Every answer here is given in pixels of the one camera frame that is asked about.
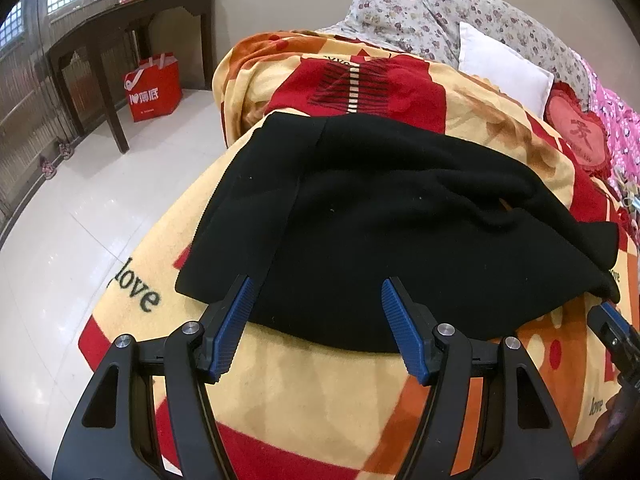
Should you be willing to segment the black pants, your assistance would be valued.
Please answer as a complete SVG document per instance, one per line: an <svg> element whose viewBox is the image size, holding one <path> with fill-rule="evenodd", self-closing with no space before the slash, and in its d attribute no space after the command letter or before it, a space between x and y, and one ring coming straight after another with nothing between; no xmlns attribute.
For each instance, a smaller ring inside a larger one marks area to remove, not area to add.
<svg viewBox="0 0 640 480"><path fill-rule="evenodd" d="M396 348L386 278L466 336L492 339L583 294L617 300L618 229L578 221L533 170L368 115L270 115L196 228L176 291L211 304L240 275L254 323L325 346Z"/></svg>

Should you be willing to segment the yellow red love blanket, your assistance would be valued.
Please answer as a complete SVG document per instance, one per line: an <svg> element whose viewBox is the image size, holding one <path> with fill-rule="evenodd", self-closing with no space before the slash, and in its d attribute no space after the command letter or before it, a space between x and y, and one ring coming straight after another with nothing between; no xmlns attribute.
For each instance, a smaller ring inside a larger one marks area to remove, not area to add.
<svg viewBox="0 0 640 480"><path fill-rule="evenodd" d="M628 226L625 208L570 144L490 82L370 41L263 32L218 65L214 98L228 150L168 209L108 284L79 338L97 366L122 333L165 336L203 305L175 281L224 170L272 112L363 110L362 77L381 75L375 113L472 141L532 168L580 221ZM230 372L211 386L224 447L241 479L388 479L400 466L427 392L399 356L334 350L247 326Z"/></svg>

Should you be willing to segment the red heart-shaped cushion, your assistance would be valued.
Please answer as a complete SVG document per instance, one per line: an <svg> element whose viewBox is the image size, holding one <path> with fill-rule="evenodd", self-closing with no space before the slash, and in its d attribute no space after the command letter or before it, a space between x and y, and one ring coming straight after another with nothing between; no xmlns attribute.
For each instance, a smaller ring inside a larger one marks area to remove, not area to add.
<svg viewBox="0 0 640 480"><path fill-rule="evenodd" d="M611 175L603 122L591 110L582 110L576 93L565 82L552 84L544 119L562 136L587 174L602 180Z"/></svg>

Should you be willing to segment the pink patterned bedsheet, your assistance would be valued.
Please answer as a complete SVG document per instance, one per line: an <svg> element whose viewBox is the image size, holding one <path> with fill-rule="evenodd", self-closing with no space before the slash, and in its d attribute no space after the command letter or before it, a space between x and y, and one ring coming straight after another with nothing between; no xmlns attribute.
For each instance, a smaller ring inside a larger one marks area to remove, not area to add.
<svg viewBox="0 0 640 480"><path fill-rule="evenodd" d="M588 62L581 56L579 59L589 78L589 109L605 128L611 155L608 185L624 210L627 231L639 245L639 113L605 88Z"/></svg>

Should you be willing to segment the red shopping bag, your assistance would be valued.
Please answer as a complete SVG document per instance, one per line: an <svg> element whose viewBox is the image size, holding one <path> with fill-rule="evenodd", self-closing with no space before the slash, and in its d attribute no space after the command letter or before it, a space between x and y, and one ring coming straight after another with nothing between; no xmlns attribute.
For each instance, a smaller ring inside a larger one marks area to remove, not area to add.
<svg viewBox="0 0 640 480"><path fill-rule="evenodd" d="M170 115L182 99L175 55L167 52L142 60L124 76L124 90L134 122Z"/></svg>

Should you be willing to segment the white pillow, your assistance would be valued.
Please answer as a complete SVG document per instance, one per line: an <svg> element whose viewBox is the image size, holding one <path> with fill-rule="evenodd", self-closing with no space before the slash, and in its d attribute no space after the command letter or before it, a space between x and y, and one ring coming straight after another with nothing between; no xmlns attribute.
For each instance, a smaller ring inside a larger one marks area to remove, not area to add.
<svg viewBox="0 0 640 480"><path fill-rule="evenodd" d="M488 79L515 101L544 116L552 90L554 76L529 62L518 52L461 22L459 70L462 73Z"/></svg>

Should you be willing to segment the grey floral quilt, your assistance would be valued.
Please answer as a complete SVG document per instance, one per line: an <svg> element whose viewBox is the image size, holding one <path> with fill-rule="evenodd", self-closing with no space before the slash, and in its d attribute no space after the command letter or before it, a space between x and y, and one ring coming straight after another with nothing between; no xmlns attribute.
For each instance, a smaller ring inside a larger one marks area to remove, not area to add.
<svg viewBox="0 0 640 480"><path fill-rule="evenodd" d="M346 16L319 30L458 66L459 24L468 23L568 84L589 108L585 64L560 37L504 0L352 0Z"/></svg>

